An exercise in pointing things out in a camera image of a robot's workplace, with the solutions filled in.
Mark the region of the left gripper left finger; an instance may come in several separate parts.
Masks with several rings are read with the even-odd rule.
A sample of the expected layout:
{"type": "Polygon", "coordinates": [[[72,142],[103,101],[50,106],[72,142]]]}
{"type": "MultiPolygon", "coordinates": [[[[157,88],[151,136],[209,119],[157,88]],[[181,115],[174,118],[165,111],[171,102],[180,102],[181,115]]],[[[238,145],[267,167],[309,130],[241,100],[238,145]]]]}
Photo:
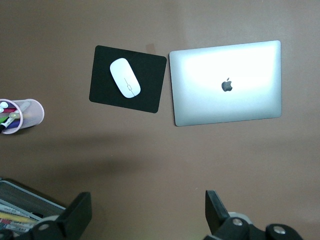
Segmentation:
{"type": "Polygon", "coordinates": [[[14,236],[9,229],[0,231],[2,240],[78,240],[92,220],[90,192],[81,192],[56,220],[45,220],[28,232],[14,236]]]}

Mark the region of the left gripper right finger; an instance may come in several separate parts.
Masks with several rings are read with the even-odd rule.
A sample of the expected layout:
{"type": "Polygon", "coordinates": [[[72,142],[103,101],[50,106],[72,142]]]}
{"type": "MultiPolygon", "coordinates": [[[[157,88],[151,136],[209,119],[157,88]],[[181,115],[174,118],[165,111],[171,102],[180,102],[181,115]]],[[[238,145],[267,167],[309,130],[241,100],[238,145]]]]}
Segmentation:
{"type": "Polygon", "coordinates": [[[206,240],[301,240],[292,227],[272,223],[261,230],[242,213],[229,212],[215,190],[205,191],[205,218],[210,229],[206,240]]]}

